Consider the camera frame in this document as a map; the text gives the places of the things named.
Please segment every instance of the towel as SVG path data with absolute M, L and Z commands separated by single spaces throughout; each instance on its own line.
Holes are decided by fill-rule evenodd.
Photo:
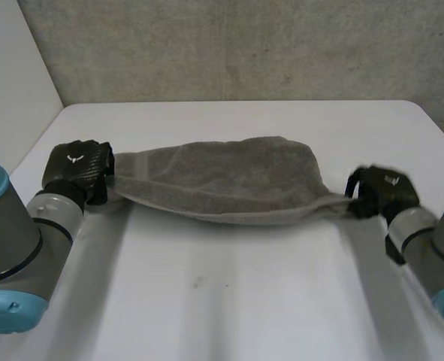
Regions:
M 119 153 L 107 183 L 133 202 L 218 223 L 295 223 L 345 214 L 350 201 L 322 183 L 310 147 L 282 137 Z

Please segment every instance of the concrete wall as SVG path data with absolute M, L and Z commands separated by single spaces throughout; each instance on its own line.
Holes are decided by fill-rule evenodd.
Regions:
M 62 110 L 16 0 L 0 0 L 0 163 L 13 171 Z
M 444 130 L 444 2 L 19 3 L 65 105 L 406 99 Z

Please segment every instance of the white table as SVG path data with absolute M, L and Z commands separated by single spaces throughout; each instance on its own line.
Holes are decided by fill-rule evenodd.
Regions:
M 311 146 L 333 191 L 359 165 L 389 165 L 444 209 L 444 134 L 399 101 L 72 105 L 11 179 L 27 202 L 52 148 L 76 139 L 124 152 L 262 135 Z M 0 360 L 444 360 L 444 322 L 375 238 L 138 205 L 88 216 L 40 325 L 0 336 Z

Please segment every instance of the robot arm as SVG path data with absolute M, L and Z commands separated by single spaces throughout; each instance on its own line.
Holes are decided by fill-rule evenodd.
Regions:
M 412 269 L 444 317 L 444 214 L 438 220 L 421 207 L 409 178 L 399 172 L 360 168 L 350 177 L 346 196 L 353 196 L 356 184 L 358 199 L 349 210 L 359 218 L 381 214 L 387 220 L 387 255 Z
M 84 205 L 107 201 L 105 176 L 113 170 L 108 143 L 61 144 L 50 155 L 43 190 L 25 208 L 0 167 L 0 333 L 37 326 L 82 223 Z

